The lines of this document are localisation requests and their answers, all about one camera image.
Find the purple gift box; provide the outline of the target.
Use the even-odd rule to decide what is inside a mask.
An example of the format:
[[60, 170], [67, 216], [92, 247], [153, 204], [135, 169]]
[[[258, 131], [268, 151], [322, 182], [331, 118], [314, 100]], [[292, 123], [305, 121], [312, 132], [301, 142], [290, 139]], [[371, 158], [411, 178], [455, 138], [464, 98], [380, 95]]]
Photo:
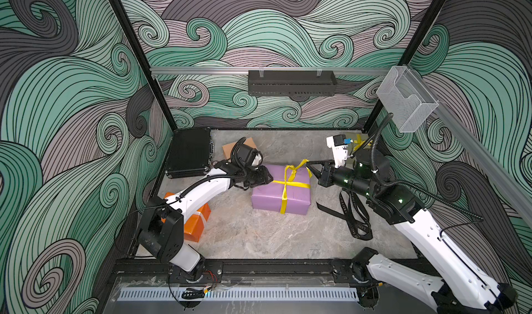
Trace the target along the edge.
[[306, 215], [311, 206], [312, 174], [305, 162], [303, 160], [297, 166], [267, 164], [273, 181], [253, 189], [252, 207], [280, 214]]

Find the yellow ribbon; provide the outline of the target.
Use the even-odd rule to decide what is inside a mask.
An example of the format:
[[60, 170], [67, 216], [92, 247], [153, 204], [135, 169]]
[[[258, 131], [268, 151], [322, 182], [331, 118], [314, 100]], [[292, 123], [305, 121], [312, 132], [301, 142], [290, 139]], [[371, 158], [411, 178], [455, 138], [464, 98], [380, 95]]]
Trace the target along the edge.
[[368, 137], [367, 136], [364, 136], [362, 134], [356, 134], [355, 135], [355, 138], [352, 139], [352, 152], [356, 152], [357, 149], [359, 149], [360, 147], [362, 147], [365, 142], [367, 141]]
[[281, 194], [281, 214], [306, 215], [310, 207], [311, 190], [310, 178], [312, 174], [306, 168], [308, 160], [303, 159], [298, 166], [285, 167], [283, 180], [274, 183], [283, 185]]

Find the black ribbon gold lettering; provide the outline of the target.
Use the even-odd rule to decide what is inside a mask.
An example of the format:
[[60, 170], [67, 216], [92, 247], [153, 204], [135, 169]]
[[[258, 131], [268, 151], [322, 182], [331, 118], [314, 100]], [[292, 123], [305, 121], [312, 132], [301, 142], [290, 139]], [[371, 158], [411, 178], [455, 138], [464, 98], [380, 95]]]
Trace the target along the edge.
[[339, 204], [342, 208], [341, 212], [319, 203], [317, 203], [317, 208], [328, 215], [345, 221], [353, 238], [362, 241], [372, 240], [374, 236], [369, 214], [359, 197], [353, 192], [342, 189], [339, 193]]

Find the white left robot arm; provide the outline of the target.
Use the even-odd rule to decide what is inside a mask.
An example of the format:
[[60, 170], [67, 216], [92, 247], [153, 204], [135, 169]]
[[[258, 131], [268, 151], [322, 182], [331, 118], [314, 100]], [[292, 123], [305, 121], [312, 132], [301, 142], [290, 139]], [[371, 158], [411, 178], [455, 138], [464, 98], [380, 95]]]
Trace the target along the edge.
[[184, 224], [199, 208], [236, 183], [255, 188], [273, 182], [267, 167], [240, 166], [223, 160], [205, 177], [183, 191], [162, 199], [151, 198], [142, 214], [135, 240], [161, 264], [177, 266], [187, 279], [197, 281], [204, 272], [205, 258], [184, 241]]

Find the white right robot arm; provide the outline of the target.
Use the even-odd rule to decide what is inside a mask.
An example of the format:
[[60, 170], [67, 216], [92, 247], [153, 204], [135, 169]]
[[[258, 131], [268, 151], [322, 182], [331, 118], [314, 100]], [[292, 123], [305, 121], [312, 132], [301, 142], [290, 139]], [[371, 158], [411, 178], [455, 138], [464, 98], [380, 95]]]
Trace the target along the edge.
[[406, 236], [438, 273], [431, 276], [417, 271], [366, 247], [351, 262], [353, 276], [360, 284], [384, 282], [437, 313], [503, 313], [516, 303], [515, 289], [496, 282], [477, 266], [404, 186], [386, 186], [377, 180], [377, 171], [365, 164], [348, 169], [324, 160], [306, 166], [319, 185], [342, 188], [352, 203], [359, 203], [364, 196], [368, 206]]

